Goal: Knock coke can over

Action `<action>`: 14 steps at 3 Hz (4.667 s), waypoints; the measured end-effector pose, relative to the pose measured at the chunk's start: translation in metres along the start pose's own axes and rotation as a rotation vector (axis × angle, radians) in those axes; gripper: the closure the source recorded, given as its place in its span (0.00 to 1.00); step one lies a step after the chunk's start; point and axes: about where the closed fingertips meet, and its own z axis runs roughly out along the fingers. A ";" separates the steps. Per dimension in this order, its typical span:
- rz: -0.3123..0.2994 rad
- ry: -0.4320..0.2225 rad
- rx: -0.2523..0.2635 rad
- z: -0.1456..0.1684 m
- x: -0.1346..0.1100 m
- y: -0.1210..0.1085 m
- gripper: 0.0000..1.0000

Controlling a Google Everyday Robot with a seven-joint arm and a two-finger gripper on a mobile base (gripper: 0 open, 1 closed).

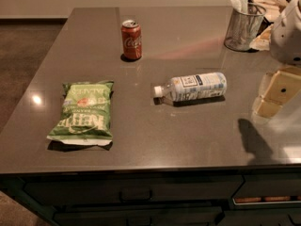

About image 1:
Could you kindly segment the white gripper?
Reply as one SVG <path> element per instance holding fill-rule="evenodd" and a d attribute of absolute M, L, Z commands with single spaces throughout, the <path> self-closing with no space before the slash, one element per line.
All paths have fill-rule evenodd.
<path fill-rule="evenodd" d="M 301 65 L 301 0 L 291 0 L 274 21 L 270 53 L 282 63 Z M 270 119 L 300 91 L 301 68 L 281 67 L 264 75 L 252 110 L 257 116 Z"/>

